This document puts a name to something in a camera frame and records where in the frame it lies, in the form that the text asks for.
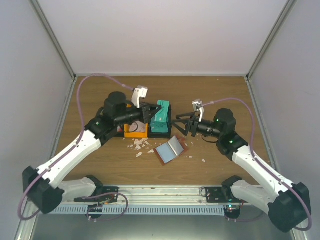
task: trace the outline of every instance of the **metal corner post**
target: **metal corner post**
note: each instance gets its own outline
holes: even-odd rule
[[[296,2],[297,2],[297,0],[287,0],[286,1],[286,3],[284,5],[279,17],[275,21],[275,24],[273,25],[273,27],[272,27],[268,37],[266,38],[266,40],[265,40],[265,42],[264,42],[264,44],[263,44],[258,56],[254,60],[253,65],[252,65],[252,67],[250,68],[250,70],[249,70],[249,72],[247,74],[248,80],[250,80],[250,78],[252,77],[252,75],[255,72],[257,66],[259,65],[261,59],[265,55],[265,53],[268,50],[270,44],[272,43],[272,41],[274,40],[275,36],[279,32],[281,26],[283,25],[283,23],[287,19],[287,16],[289,15],[291,10],[293,9],[293,7],[294,7]]]
[[[38,0],[28,0],[31,4],[31,6],[33,7],[35,13],[37,14],[37,16],[39,17],[39,20],[41,21],[44,29],[46,30],[46,32],[48,33],[55,49],[57,50],[57,52],[59,53],[59,56],[61,57],[61,60],[63,61],[66,69],[68,70],[70,76],[72,77],[72,79],[74,80],[76,78],[76,74],[74,73],[61,45],[59,44],[59,41],[54,33],[54,31],[52,30],[46,15],[44,14]]]

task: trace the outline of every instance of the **orange box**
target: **orange box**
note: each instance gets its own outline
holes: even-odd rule
[[[136,123],[137,127],[139,128],[139,124],[144,124],[142,122]],[[134,131],[134,132],[130,132],[130,125],[129,124],[125,124],[124,125],[124,137],[125,138],[137,138],[137,139],[143,139],[143,138],[147,138],[148,137],[148,123],[145,124],[145,131]]]

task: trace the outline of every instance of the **green box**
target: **green box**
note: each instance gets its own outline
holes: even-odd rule
[[[154,122],[166,123],[168,121],[169,101],[158,100],[158,105],[161,105],[161,110],[154,116]]]

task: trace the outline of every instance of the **black cable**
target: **black cable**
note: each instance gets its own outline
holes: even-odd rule
[[[202,187],[202,188],[201,188],[201,190],[200,190],[200,195],[201,195],[201,197],[206,198],[207,196],[203,196],[203,195],[202,195],[202,191],[203,191],[204,189],[206,189],[206,187]]]
[[[134,131],[125,131],[126,134],[134,133],[134,132],[136,132],[136,131],[139,129],[138,123],[134,122],[134,124],[136,125],[136,129],[135,129]]]
[[[205,140],[203,134],[202,134],[201,137],[202,137],[202,140],[203,140],[203,141],[205,141],[205,142],[207,142],[207,143],[210,143],[210,144],[215,144],[215,143],[217,142],[217,141],[208,141],[208,140]]]

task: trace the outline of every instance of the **debris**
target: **debris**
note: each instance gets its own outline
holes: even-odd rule
[[[134,145],[140,145],[142,144],[142,141],[139,139],[134,140]]]

